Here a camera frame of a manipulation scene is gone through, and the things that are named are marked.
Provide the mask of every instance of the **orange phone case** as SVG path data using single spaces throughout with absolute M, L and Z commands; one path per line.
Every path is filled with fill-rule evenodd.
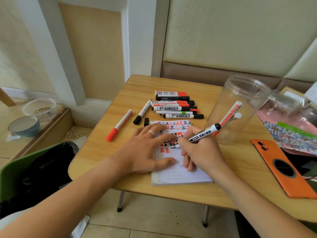
M 302 178 L 274 141 L 253 139 L 251 142 L 288 197 L 317 199 L 316 192 Z

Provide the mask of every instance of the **ring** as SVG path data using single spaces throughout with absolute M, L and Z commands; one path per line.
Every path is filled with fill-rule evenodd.
M 155 136 L 155 133 L 152 130 L 149 130 L 148 132 L 150 132 L 151 134 L 153 134 L 153 137 Z

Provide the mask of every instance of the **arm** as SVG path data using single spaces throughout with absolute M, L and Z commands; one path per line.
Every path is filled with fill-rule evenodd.
M 226 164 L 214 136 L 209 135 L 197 144 L 186 139 L 199 131 L 200 128 L 192 127 L 178 141 L 183 149 L 183 166 L 190 171 L 196 164 L 204 170 L 224 190 L 261 237 L 317 237 L 314 232 L 239 178 Z
M 174 158 L 153 159 L 157 146 L 176 136 L 164 134 L 153 139 L 148 130 L 157 133 L 165 128 L 166 125 L 157 124 L 138 128 L 120 150 L 17 218 L 0 231 L 0 237 L 68 237 L 89 209 L 120 178 L 176 163 Z

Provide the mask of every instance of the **lined paper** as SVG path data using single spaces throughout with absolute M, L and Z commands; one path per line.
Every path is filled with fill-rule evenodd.
M 156 137 L 162 134 L 175 134 L 178 137 L 184 136 L 187 130 L 192 125 L 188 120 L 177 121 L 154 121 L 152 123 L 166 124 L 167 129 L 160 131 Z M 177 140 L 168 140 L 161 144 L 154 152 L 155 159 L 162 159 L 165 157 L 173 157 L 177 163 L 165 170 L 152 172 L 152 185 L 167 185 L 167 184 L 193 184 L 212 182 L 212 179 L 200 168 L 194 171 L 188 171 L 184 168 L 184 157 L 181 156 L 181 148 L 173 148 L 177 144 Z

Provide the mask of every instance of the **plastic bowl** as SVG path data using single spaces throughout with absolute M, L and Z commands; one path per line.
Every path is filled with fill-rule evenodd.
M 15 134 L 25 137 L 35 136 L 40 129 L 40 122 L 36 116 L 25 116 L 14 120 L 8 130 Z
M 22 111 L 25 115 L 38 117 L 40 122 L 48 121 L 57 114 L 56 101 L 51 98 L 36 99 L 27 103 Z

